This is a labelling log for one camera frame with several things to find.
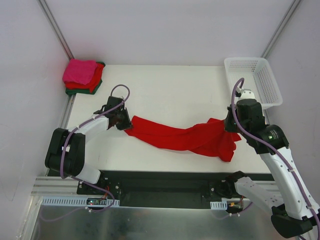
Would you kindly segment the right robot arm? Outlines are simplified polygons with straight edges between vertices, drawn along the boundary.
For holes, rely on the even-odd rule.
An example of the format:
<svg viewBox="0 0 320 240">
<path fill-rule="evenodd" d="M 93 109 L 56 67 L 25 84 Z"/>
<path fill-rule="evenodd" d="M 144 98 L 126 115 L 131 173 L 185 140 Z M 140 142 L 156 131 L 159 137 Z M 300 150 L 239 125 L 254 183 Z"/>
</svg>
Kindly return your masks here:
<svg viewBox="0 0 320 240">
<path fill-rule="evenodd" d="M 282 237 L 305 240 L 307 233 L 320 226 L 320 205 L 296 168 L 284 132 L 277 125 L 265 123 L 262 106 L 255 99 L 232 101 L 227 109 L 224 129 L 241 134 L 254 148 L 268 167 L 281 196 L 272 195 L 247 174 L 237 171 L 223 183 L 226 197 L 246 197 L 270 214 L 273 227 Z"/>
</svg>

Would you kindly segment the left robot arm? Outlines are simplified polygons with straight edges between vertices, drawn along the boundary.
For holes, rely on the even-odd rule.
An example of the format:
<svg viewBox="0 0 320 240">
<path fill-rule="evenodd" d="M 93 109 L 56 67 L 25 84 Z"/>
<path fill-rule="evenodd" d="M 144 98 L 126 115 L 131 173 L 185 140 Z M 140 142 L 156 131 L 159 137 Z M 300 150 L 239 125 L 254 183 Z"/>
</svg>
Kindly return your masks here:
<svg viewBox="0 0 320 240">
<path fill-rule="evenodd" d="M 79 126 L 55 129 L 45 157 L 45 166 L 62 177 L 88 182 L 88 188 L 96 195 L 103 193 L 106 182 L 101 179 L 100 170 L 86 163 L 86 145 L 112 127 L 119 131 L 132 128 L 125 100 L 115 96 L 109 96 L 107 103 Z"/>
</svg>

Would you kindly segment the white plastic basket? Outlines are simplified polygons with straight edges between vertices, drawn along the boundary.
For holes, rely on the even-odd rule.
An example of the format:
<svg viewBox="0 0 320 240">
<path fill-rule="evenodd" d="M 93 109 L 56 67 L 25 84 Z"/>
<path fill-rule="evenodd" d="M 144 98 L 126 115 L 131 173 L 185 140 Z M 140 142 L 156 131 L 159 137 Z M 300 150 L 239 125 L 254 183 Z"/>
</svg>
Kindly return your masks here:
<svg viewBox="0 0 320 240">
<path fill-rule="evenodd" d="M 269 62 L 261 57 L 228 57 L 224 60 L 229 91 L 240 78 L 245 89 L 253 91 L 264 110 L 280 106 L 283 98 Z"/>
</svg>

